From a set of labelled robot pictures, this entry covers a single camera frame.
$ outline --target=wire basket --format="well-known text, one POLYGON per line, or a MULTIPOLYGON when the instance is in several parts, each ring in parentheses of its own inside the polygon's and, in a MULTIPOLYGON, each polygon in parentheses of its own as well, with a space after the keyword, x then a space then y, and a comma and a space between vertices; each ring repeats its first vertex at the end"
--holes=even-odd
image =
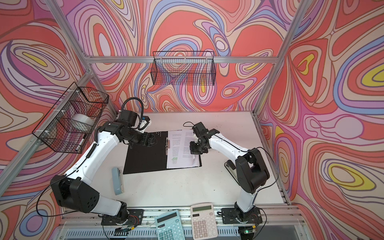
POLYGON ((215 85, 212 51, 154 51, 153 58, 153 85, 215 85))
POLYGON ((32 133, 55 152, 82 153, 108 100, 106 93, 77 87, 64 106, 55 110, 58 113, 48 126, 44 130, 36 126, 32 133))

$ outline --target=black cable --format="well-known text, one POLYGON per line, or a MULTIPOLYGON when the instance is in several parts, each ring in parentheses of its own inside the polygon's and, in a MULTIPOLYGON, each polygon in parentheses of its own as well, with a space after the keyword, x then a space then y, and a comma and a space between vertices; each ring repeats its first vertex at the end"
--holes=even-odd
POLYGON ((275 183, 277 182, 277 180, 279 179, 279 171, 277 170, 276 164, 275 164, 275 162, 273 161, 273 158, 271 157, 271 155, 269 155, 269 153, 268 153, 263 147, 257 147, 257 148, 261 148, 261 149, 263 149, 264 152, 265 152, 266 154, 268 154, 268 156, 272 159, 273 165, 275 166, 275 169, 276 169, 277 178, 276 178, 276 180, 275 180, 271 185, 259 189, 259 190, 256 192, 255 199, 256 199, 256 197, 257 197, 258 192, 260 192, 260 191, 263 190, 263 189, 266 189, 267 187, 272 186, 272 185, 275 184, 275 183))
POLYGON ((50 185, 48 185, 48 186, 41 192, 41 194, 40 194, 40 196, 39 196, 39 198, 37 199, 37 202, 36 202, 36 212, 37 212, 38 215, 40 215, 40 216, 42 216, 42 217, 57 217, 57 216, 61 216, 61 215, 64 215, 64 214, 70 214, 70 213, 72 213, 72 212, 77 212, 77 211, 71 211, 71 212, 65 212, 65 213, 62 213, 62 214, 56 214, 56 215, 42 215, 42 214, 39 213, 39 209, 38 209, 38 205, 39 205, 40 198, 43 196, 44 192, 45 192, 45 191, 46 191, 52 184, 55 184, 55 183, 57 183, 57 182, 63 180, 64 178, 68 177, 68 176, 71 175, 72 173, 68 174, 67 176, 63 176, 62 179, 59 179, 59 180, 57 180, 57 181, 51 183, 50 185))
POLYGON ((263 213, 264 213, 264 215, 265 215, 265 221, 264 221, 264 224, 263 224, 262 228, 260 228, 260 231, 256 234, 256 236, 254 236, 254 237, 252 238, 252 240, 254 240, 254 239, 260 234, 260 232, 263 230, 263 228, 264 228, 264 226, 265 226, 265 224, 266 224, 266 221, 267 221, 267 216, 266 216, 266 214, 265 214, 265 211, 264 211, 262 208, 260 208, 260 210, 262 210, 263 213))
POLYGON ((125 107, 125 104, 127 104, 127 102, 129 102, 129 101, 131 101, 131 100, 138 100, 138 101, 140 102, 140 104, 141 104, 141 115, 140 115, 140 119, 139 119, 139 124, 138 124, 137 127, 132 128, 132 129, 138 129, 139 126, 141 125, 141 121, 142 121, 142 119, 143 119, 143 115, 144 115, 144 104, 143 104, 143 102, 141 101, 141 99, 140 99, 140 98, 137 98, 137 97, 131 97, 131 98, 128 98, 128 99, 125 100, 125 101, 123 102, 123 104, 121 105, 121 110, 123 110, 123 108, 125 107))
POLYGON ((230 215, 225 214, 225 213, 223 213, 221 211, 217 211, 217 215, 219 215, 219 216, 226 216, 226 217, 230 217, 230 218, 236 218, 236 216, 230 216, 230 215))
POLYGON ((189 123, 189 121, 188 121, 188 122, 185 122, 185 123, 183 124, 183 127, 193 127, 193 126, 195 126, 195 124, 193 124, 193 122, 190 122, 190 123, 192 123, 192 126, 185 126, 186 123, 189 123))
POLYGON ((94 141, 95 142, 98 142, 98 133, 99 133, 99 129, 101 128, 101 126, 98 126, 96 129, 95 129, 95 134, 94 134, 94 141))
MULTIPOLYGON (((101 126, 97 127, 95 129, 95 133, 94 133, 94 141, 95 142, 98 142, 98 132, 99 132, 99 129, 101 128, 101 126)), ((95 150, 95 148, 97 147, 97 143, 94 143, 91 147, 91 149, 89 150, 87 156, 85 157, 85 159, 80 163, 80 165, 76 168, 76 169, 79 169, 81 167, 81 165, 92 155, 93 151, 95 150)), ((43 196, 43 194, 45 193, 45 191, 47 191, 47 189, 52 186, 52 184, 55 184, 61 180, 63 180, 64 178, 70 176, 71 174, 73 174, 74 172, 76 171, 73 171, 71 172, 70 174, 66 175, 66 176, 63 176, 62 179, 59 179, 53 183, 51 183, 50 185, 48 185, 40 194, 39 198, 37 199, 37 202, 36 202, 36 212, 38 215, 42 216, 42 217, 57 217, 57 216, 61 216, 61 215, 64 215, 64 214, 69 214, 69 213, 72 213, 72 212, 77 212, 77 211, 71 211, 71 212, 66 212, 66 213, 62 213, 62 214, 57 214, 57 215, 42 215, 39 213, 39 210, 38 210, 38 205, 39 205, 39 201, 40 201, 40 198, 43 196)))
MULTIPOLYGON (((204 137, 205 135, 208 135, 208 134, 211 134, 212 136, 215 135, 215 134, 213 134, 213 133, 206 133, 206 134, 204 134, 204 135, 201 136, 201 137, 204 137)), ((222 139, 221 137, 219 137, 219 136, 217 136, 217 135, 215 135, 215 136, 218 137, 218 138, 220 138, 220 139, 223 140, 224 142, 228 143, 228 144, 231 145, 232 147, 236 148, 236 149, 239 150, 240 152, 248 152, 248 151, 240 150, 238 147, 236 147, 236 146, 233 145, 232 143, 226 141, 225 139, 222 139)))
POLYGON ((103 232, 104 232, 105 237, 106 237, 108 240, 111 240, 111 239, 107 236, 107 234, 105 233, 104 226, 103 226, 103 225, 101 225, 101 226, 103 227, 103 232))

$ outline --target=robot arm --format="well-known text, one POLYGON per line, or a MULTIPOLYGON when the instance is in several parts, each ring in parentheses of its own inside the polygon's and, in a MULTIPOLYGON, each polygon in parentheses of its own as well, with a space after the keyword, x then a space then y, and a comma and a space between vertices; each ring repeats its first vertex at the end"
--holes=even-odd
POLYGON ((216 129, 206 129, 201 122, 192 129, 195 141, 190 143, 191 154, 207 153, 212 148, 229 158, 227 165, 232 169, 230 173, 242 188, 235 203, 237 218, 241 222, 248 220, 254 208, 257 190, 270 177, 261 153, 256 148, 249 150, 235 144, 216 129))
POLYGON ((106 156, 119 142, 125 140, 129 141, 129 145, 148 147, 157 143, 153 134, 145 132, 151 123, 149 117, 143 116, 137 129, 133 128, 136 119, 135 112, 122 110, 119 119, 106 122, 96 129, 95 141, 65 172, 64 177, 53 177, 51 186, 59 206, 84 213, 108 215, 116 224, 123 224, 127 220, 126 203, 100 195, 90 184, 106 156))

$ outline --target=black clipboard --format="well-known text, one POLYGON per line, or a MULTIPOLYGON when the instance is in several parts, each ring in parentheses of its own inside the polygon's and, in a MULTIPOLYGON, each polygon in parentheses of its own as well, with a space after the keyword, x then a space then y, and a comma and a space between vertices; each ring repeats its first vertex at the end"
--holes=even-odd
POLYGON ((166 145, 168 131, 153 132, 153 134, 155 135, 157 144, 151 147, 134 144, 131 149, 128 148, 123 174, 176 169, 167 169, 166 145))

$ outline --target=paper sheet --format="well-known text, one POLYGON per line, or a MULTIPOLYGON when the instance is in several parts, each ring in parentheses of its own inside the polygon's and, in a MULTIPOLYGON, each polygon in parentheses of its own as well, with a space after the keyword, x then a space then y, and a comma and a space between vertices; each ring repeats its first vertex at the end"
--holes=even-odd
POLYGON ((193 130, 168 131, 167 168, 187 168, 200 166, 199 156, 192 155, 189 143, 194 141, 193 130))

